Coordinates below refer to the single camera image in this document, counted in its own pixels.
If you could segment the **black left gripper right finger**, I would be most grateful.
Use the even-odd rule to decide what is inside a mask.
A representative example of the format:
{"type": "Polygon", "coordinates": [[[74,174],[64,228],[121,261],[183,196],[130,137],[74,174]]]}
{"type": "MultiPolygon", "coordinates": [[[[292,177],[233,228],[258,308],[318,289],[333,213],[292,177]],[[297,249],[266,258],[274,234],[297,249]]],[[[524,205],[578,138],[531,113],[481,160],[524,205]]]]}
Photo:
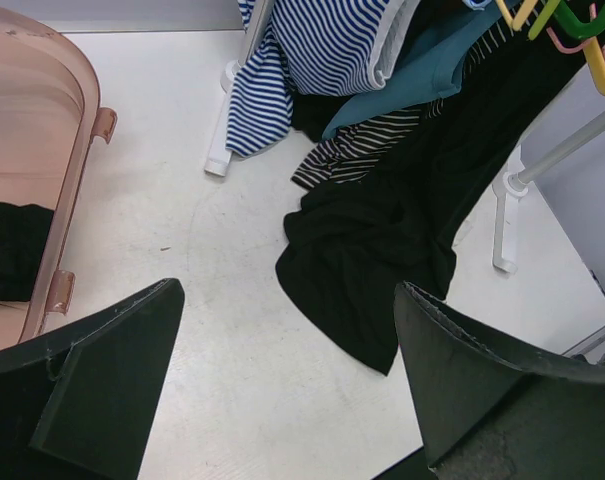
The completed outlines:
{"type": "Polygon", "coordinates": [[[605,355],[538,348],[408,283],[394,318],[437,478],[605,479],[605,355]]]}

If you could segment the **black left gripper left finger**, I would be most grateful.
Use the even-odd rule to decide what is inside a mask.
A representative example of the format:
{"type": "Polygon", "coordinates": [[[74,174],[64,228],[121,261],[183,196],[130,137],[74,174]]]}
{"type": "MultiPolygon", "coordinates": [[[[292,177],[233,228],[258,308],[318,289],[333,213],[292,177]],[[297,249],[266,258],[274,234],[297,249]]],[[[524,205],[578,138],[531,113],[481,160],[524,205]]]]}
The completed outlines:
{"type": "Polygon", "coordinates": [[[0,350],[0,479],[135,479],[184,307],[162,279],[0,350]]]}

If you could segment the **black tank top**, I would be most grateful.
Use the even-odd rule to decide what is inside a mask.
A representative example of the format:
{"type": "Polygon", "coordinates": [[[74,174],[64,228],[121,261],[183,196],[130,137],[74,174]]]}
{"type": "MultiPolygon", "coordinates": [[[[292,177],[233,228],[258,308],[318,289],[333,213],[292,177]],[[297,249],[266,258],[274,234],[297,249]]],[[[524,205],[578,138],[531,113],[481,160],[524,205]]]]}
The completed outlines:
{"type": "Polygon", "coordinates": [[[0,302],[31,299],[54,212],[0,202],[0,302]]]}

